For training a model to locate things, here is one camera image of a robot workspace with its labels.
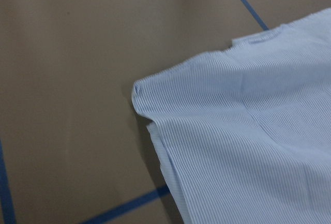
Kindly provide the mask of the blue striped dress shirt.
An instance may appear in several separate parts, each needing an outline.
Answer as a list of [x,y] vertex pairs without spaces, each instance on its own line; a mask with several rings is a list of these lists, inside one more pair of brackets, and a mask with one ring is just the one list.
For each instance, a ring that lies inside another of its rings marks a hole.
[[184,223],[330,223],[330,9],[136,81]]

